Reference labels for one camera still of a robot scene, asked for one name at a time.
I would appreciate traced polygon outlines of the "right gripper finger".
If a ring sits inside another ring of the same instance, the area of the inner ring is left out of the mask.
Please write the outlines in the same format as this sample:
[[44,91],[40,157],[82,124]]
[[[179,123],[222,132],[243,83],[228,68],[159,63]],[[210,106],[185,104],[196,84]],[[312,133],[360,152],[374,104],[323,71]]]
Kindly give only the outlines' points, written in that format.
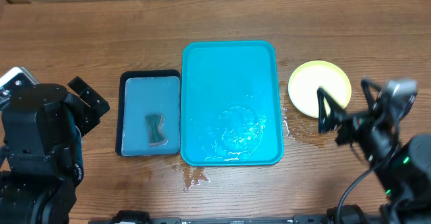
[[345,110],[321,87],[317,90],[317,100],[319,105],[319,133],[327,133],[337,129],[345,120]]
[[[368,104],[368,110],[372,112],[382,112],[384,109],[382,87],[369,79],[361,80],[361,87]],[[377,96],[375,98],[372,95],[372,89],[377,92]]]

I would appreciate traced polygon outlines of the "yellow-green plate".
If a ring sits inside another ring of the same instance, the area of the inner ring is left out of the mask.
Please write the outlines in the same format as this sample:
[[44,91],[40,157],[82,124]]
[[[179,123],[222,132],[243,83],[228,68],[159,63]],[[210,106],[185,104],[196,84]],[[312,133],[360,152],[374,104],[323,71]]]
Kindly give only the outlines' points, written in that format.
[[343,109],[348,105],[352,87],[347,75],[333,63],[309,61],[291,74],[288,95],[291,103],[303,114],[318,118],[318,88],[323,88]]

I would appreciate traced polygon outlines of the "dark green sponge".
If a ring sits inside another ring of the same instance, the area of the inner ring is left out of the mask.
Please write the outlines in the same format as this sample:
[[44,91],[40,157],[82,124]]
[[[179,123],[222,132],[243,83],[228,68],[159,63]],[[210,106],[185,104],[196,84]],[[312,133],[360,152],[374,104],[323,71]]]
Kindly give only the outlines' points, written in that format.
[[161,114],[149,114],[145,116],[148,130],[148,142],[150,147],[157,147],[167,143],[167,138],[162,132],[164,117]]

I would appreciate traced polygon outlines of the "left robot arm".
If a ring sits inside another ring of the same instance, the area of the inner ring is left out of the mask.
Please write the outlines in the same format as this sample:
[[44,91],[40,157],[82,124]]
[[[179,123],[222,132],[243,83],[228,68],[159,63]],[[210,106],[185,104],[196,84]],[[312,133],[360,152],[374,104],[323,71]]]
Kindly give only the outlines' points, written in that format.
[[81,139],[108,102],[80,77],[63,86],[17,76],[1,94],[1,222],[68,223],[84,178]]

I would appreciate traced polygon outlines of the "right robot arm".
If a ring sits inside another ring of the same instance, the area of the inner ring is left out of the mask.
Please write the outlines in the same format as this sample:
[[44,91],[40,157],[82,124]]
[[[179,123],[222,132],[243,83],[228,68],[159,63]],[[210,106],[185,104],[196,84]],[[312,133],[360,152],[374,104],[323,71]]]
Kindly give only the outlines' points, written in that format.
[[[402,145],[400,122],[418,94],[413,79],[393,79],[380,86],[361,81],[368,109],[347,113],[323,88],[318,88],[319,132],[337,131],[338,145],[359,144],[369,169],[343,193],[338,205],[327,211],[329,223],[429,223],[430,135],[420,134]],[[389,199],[380,217],[346,205],[348,194],[370,173],[375,173]]]

